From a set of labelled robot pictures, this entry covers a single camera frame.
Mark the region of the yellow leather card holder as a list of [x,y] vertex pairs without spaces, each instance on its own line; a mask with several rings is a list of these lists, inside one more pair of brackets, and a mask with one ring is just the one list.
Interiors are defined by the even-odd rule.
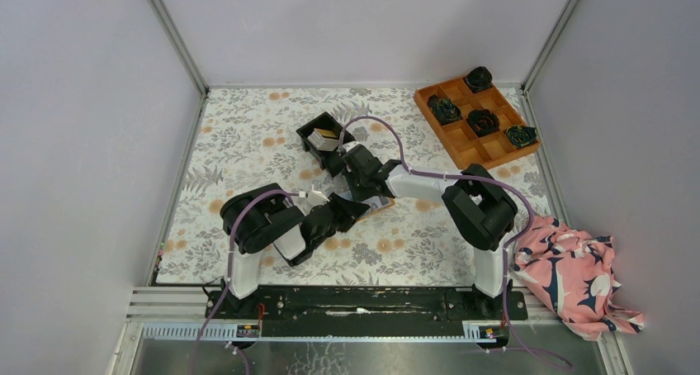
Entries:
[[363,217],[367,217],[394,206],[395,200],[390,197],[374,196],[367,198],[362,203],[369,206],[367,211],[362,215]]

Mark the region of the black plastic card box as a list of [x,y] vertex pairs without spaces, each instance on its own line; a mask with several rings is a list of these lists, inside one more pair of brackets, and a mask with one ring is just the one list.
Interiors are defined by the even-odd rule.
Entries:
[[341,173],[349,174],[349,169],[338,152],[342,128],[330,114],[323,112],[296,130],[304,151],[310,152],[319,166],[332,177]]

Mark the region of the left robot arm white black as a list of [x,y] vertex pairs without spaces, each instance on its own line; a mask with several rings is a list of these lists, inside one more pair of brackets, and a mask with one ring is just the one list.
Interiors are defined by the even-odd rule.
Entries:
[[278,184],[240,194],[220,209],[229,236],[225,308],[244,318],[256,306],[263,251],[273,246],[290,266],[309,259],[327,239],[350,230],[371,207],[336,193],[287,192]]

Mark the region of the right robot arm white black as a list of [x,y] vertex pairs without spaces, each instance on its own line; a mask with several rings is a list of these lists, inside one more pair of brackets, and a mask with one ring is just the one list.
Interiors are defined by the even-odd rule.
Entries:
[[461,237],[475,251],[473,297],[475,311],[493,319],[506,307],[503,291],[502,246],[514,227],[518,206],[479,164],[471,164],[458,178],[429,169],[411,169],[398,159],[385,163],[364,145],[343,145],[340,156],[357,201],[371,197],[413,198],[443,204]]

